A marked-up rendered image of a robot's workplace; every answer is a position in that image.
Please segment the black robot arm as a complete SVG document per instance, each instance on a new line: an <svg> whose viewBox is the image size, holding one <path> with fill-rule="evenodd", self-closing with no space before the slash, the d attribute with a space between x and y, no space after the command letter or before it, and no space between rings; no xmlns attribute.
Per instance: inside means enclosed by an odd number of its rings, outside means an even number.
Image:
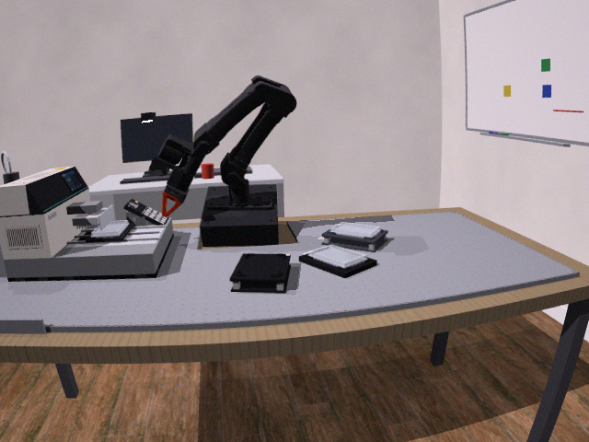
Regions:
<svg viewBox="0 0 589 442"><path fill-rule="evenodd" d="M167 184L177 189L185 174L183 171L188 173L187 176L195 175L204 157L220 145L226 134L266 101L238 144L220 164L223 183L233 188L228 186L229 195L210 196L207 208L271 210L272 195L249 195L249 182L244 176L251 159L272 129L295 110L296 99L286 85L263 76L254 76L251 81L236 99L195 132L193 143L169 134L149 167L149 176L165 176L169 169L173 169Z"/></svg>

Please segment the white well plate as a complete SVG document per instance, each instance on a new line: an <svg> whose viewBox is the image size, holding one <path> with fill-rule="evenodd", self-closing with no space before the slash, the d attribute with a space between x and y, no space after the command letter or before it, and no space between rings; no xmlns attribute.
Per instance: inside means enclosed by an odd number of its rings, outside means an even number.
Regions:
<svg viewBox="0 0 589 442"><path fill-rule="evenodd" d="M347 267L353 267L354 265L368 260L367 255L365 254L344 249L336 245L328 245L322 248L311 250L308 256L337 267L340 266L344 269Z"/></svg>
<svg viewBox="0 0 589 442"><path fill-rule="evenodd" d="M330 229L330 232L336 232L337 235L364 238L374 237L380 232L380 227L368 226L362 224L354 224L341 222Z"/></svg>
<svg viewBox="0 0 589 442"><path fill-rule="evenodd" d="M128 220L111 221L102 231L100 226L91 232L91 238L112 238L119 236L129 226Z"/></svg>

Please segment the grey curved hose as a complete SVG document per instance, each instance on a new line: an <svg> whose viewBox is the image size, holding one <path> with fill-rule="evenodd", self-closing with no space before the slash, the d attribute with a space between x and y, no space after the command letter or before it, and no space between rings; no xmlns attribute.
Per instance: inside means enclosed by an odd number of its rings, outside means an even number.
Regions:
<svg viewBox="0 0 589 442"><path fill-rule="evenodd" d="M9 156L8 156L8 154L7 154L6 151L2 151L2 153L1 153L1 162L2 162L3 169L4 169L5 173L8 173L7 170L6 170L5 162L4 162L4 155L6 156L6 159L7 159L7 163L8 163L8 167L9 167L9 173L12 173L12 167L11 167L10 158L9 158Z"/></svg>

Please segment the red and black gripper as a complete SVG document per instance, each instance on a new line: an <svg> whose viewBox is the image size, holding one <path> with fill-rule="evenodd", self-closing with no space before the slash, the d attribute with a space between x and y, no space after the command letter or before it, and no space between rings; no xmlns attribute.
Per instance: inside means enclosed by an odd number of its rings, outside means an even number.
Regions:
<svg viewBox="0 0 589 442"><path fill-rule="evenodd" d="M183 171L183 173L185 174L177 189L167 184L165 190L163 191L163 217L168 217L173 211L175 211L180 205L182 205L187 196L194 175L189 174L189 176L186 176L187 172ZM167 198L176 203L168 212L166 212Z"/></svg>

